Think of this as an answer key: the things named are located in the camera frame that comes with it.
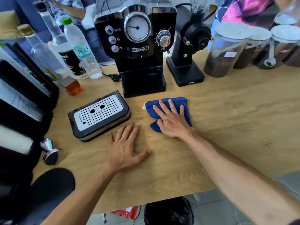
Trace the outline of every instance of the coffee grinder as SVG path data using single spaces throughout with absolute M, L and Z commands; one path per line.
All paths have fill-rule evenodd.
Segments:
M 169 0 L 97 0 L 95 28 L 115 60 L 125 98 L 166 90 L 163 52 L 174 41 L 176 8 Z
M 191 10 L 184 5 L 191 5 Z M 204 75 L 192 57 L 203 50 L 211 39 L 210 29 L 203 24 L 208 1 L 194 0 L 192 4 L 183 3 L 176 7 L 177 37 L 172 56 L 167 58 L 167 66 L 178 86 L 201 83 Z

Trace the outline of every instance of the drip tray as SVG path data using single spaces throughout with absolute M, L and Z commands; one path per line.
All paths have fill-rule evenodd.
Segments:
M 131 114 L 125 100 L 115 91 L 69 112 L 68 116 L 74 136 L 88 142 L 126 122 Z

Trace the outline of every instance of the black trash bag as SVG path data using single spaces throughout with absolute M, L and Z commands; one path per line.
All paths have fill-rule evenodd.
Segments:
M 192 207 L 184 197 L 175 197 L 146 204 L 145 225 L 193 225 Z

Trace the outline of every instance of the black espresso machine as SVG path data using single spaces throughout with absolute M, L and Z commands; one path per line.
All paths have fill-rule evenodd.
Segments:
M 163 52 L 173 42 L 176 8 L 169 0 L 97 0 L 95 28 L 115 60 L 125 98 L 166 90 Z

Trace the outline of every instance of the hand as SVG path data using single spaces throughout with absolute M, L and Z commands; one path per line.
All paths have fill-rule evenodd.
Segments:
M 60 6 L 61 6 L 61 3 L 58 2 L 58 1 L 56 1 L 56 0 L 48 0 L 48 1 L 51 2 L 53 5 L 59 7 L 59 8 L 60 8 Z
M 139 126 L 134 126 L 131 123 L 118 130 L 115 140 L 113 140 L 112 134 L 109 135 L 108 161 L 117 172 L 136 166 L 152 154 L 152 150 L 145 150 L 140 154 L 133 151 L 133 144 L 138 131 Z
M 194 128 L 190 127 L 185 120 L 185 107 L 183 105 L 180 106 L 180 113 L 178 114 L 171 99 L 169 99 L 171 111 L 162 100 L 159 100 L 158 102 L 164 113 L 155 105 L 153 106 L 153 109 L 161 118 L 157 120 L 157 124 L 165 135 L 182 139 L 187 133 L 194 130 Z

